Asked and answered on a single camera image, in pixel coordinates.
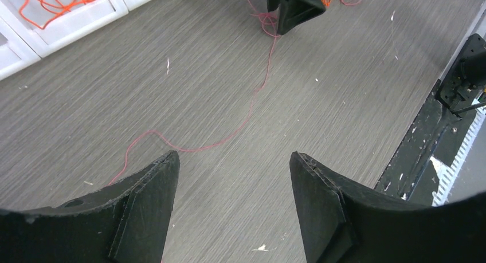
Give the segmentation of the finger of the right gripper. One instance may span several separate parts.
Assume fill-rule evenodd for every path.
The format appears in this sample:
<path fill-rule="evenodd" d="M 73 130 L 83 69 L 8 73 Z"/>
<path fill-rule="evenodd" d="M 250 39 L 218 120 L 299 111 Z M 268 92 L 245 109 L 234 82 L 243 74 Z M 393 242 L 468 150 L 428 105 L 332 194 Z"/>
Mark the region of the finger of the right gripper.
<path fill-rule="evenodd" d="M 277 34 L 285 35 L 296 26 L 322 15 L 324 0 L 266 0 L 269 12 L 278 10 Z"/>

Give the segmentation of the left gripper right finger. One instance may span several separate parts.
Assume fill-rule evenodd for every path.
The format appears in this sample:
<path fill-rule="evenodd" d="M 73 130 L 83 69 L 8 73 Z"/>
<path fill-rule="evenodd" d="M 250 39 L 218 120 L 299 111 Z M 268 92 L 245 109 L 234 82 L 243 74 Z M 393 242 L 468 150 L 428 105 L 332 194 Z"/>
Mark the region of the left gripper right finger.
<path fill-rule="evenodd" d="M 293 152 L 307 262 L 484 262 L 485 194 L 443 206 L 390 197 Z"/>

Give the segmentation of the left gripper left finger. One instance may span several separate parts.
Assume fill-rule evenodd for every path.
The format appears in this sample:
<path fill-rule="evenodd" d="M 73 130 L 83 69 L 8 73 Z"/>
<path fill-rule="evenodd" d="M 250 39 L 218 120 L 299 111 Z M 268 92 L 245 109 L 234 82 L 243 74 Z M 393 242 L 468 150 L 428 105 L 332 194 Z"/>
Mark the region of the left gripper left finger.
<path fill-rule="evenodd" d="M 180 161 L 144 169 L 59 207 L 1 210 L 2 262 L 160 262 Z"/>

